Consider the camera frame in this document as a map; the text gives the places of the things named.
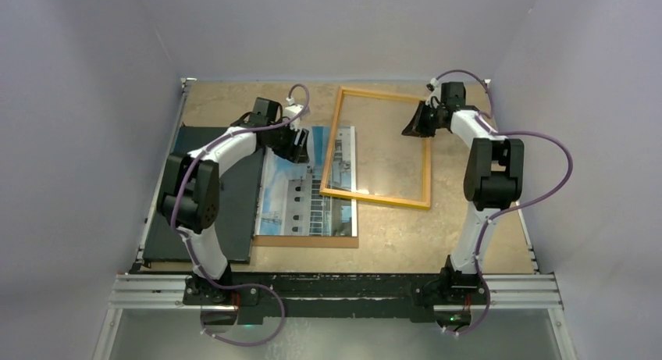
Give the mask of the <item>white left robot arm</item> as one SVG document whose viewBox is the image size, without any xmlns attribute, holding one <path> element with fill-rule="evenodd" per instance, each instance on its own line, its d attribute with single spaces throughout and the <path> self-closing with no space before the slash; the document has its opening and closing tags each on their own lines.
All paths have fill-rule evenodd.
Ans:
<svg viewBox="0 0 662 360">
<path fill-rule="evenodd" d="M 257 98 L 250 112 L 225 133 L 186 153 L 171 153 L 159 188 L 156 211 L 182 240 L 193 265 L 193 280 L 203 280 L 202 294 L 215 305 L 233 293 L 230 264 L 215 232 L 220 211 L 221 177 L 261 148 L 293 163 L 307 163 L 308 131 L 300 121 L 309 104 Z"/>
</svg>

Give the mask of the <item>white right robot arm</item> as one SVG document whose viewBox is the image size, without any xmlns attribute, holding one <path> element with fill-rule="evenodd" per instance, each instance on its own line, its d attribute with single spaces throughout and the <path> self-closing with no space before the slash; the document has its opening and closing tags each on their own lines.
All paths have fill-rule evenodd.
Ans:
<svg viewBox="0 0 662 360">
<path fill-rule="evenodd" d="M 423 289 L 456 303 L 484 288 L 480 272 L 498 222 L 497 214 L 509 209 L 521 196 L 524 144 L 517 138 L 500 136 L 475 106 L 467 105 L 462 82 L 441 83 L 433 79 L 427 88 L 428 98 L 419 102 L 402 135 L 434 137 L 438 130 L 445 129 L 469 148 L 463 179 L 468 203 L 463 230 L 438 279 Z"/>
</svg>

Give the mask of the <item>building and sky photo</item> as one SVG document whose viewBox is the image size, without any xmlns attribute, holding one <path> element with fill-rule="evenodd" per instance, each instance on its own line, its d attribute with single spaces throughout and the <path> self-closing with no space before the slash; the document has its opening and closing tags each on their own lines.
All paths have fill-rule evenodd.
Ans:
<svg viewBox="0 0 662 360">
<path fill-rule="evenodd" d="M 265 153 L 257 236 L 356 237 L 357 202 L 321 194 L 330 127 L 308 128 L 309 162 L 295 164 Z"/>
</svg>

